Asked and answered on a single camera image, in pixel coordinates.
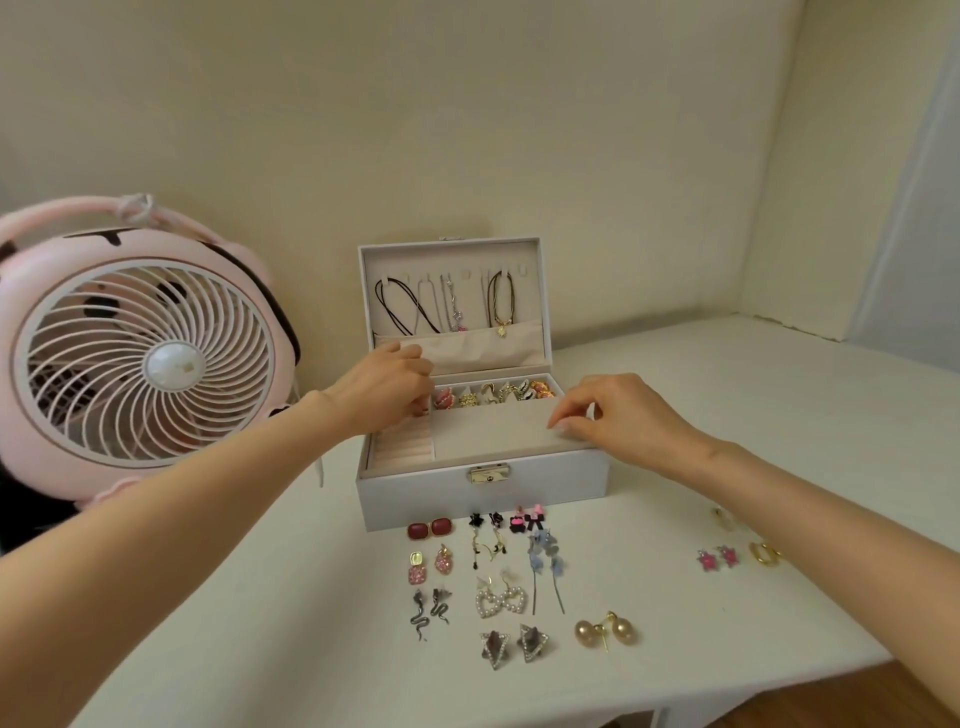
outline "fan grille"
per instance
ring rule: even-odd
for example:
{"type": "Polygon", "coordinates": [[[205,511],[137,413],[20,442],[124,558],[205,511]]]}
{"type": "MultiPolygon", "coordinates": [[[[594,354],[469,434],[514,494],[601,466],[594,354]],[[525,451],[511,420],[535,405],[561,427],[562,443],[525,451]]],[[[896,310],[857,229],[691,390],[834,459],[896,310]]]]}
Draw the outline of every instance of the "fan grille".
{"type": "Polygon", "coordinates": [[[54,443],[154,468],[244,427],[274,366],[270,330],[236,286],[186,263],[138,259],[48,294],[21,330],[12,370],[24,409],[54,443]],[[157,355],[170,351],[180,358],[157,355]]]}

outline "left hand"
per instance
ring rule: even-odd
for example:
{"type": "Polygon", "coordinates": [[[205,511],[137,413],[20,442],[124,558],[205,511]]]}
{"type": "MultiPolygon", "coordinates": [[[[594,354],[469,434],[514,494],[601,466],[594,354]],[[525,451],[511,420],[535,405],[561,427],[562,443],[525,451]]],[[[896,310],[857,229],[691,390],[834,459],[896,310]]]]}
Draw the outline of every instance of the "left hand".
{"type": "Polygon", "coordinates": [[[324,390],[343,418],[348,437],[378,432],[411,415],[427,413],[433,362],[416,344],[393,342],[364,356],[324,390]]]}

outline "jewelry box lid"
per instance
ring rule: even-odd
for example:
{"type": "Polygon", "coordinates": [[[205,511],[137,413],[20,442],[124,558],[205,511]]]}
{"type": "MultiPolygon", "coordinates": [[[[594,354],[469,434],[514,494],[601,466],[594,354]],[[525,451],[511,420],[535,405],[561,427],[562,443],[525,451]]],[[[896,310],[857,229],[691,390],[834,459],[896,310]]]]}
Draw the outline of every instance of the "jewelry box lid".
{"type": "Polygon", "coordinates": [[[538,237],[364,245],[359,256],[371,350],[420,344],[435,377],[552,365],[538,237]]]}

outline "fan handle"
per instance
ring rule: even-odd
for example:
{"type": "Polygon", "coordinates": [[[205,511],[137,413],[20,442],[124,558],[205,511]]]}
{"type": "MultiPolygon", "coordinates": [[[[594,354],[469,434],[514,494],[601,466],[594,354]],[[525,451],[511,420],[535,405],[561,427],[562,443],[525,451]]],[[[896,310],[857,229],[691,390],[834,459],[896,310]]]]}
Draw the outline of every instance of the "fan handle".
{"type": "Polygon", "coordinates": [[[127,197],[64,197],[24,207],[0,217],[0,242],[14,240],[38,225],[85,212],[106,212],[142,227],[183,228],[199,235],[204,242],[221,246],[228,244],[207,226],[172,209],[155,205],[153,196],[144,194],[127,197]]]}

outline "black cord necklace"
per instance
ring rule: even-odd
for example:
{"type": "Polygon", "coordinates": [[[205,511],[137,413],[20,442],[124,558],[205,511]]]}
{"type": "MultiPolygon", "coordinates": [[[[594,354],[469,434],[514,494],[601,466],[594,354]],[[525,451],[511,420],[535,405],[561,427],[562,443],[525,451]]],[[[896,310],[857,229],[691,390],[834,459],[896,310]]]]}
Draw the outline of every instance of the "black cord necklace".
{"type": "MultiPolygon", "coordinates": [[[[410,286],[404,283],[402,280],[387,278],[389,283],[396,283],[403,290],[405,294],[414,302],[414,306],[417,307],[417,310],[420,312],[420,315],[423,317],[423,320],[427,323],[430,328],[433,329],[434,333],[440,333],[440,330],[433,325],[433,322],[430,321],[430,317],[426,315],[426,311],[423,310],[423,306],[420,305],[420,302],[417,300],[417,296],[414,295],[414,292],[410,290],[410,286]]],[[[376,296],[376,299],[380,301],[380,305],[383,306],[383,310],[387,312],[387,315],[390,317],[390,320],[394,322],[396,330],[402,333],[404,336],[413,336],[414,332],[406,327],[403,322],[397,318],[396,314],[390,310],[390,307],[387,306],[387,300],[383,295],[383,280],[378,280],[373,284],[373,294],[376,296]]]]}
{"type": "Polygon", "coordinates": [[[510,316],[506,319],[501,319],[496,311],[496,300],[500,294],[501,278],[503,278],[503,271],[497,271],[487,284],[487,316],[489,319],[492,318],[496,321],[496,335],[502,339],[507,335],[507,327],[514,322],[514,316],[516,315],[516,290],[514,289],[514,277],[508,273],[507,281],[510,283],[510,316]]]}

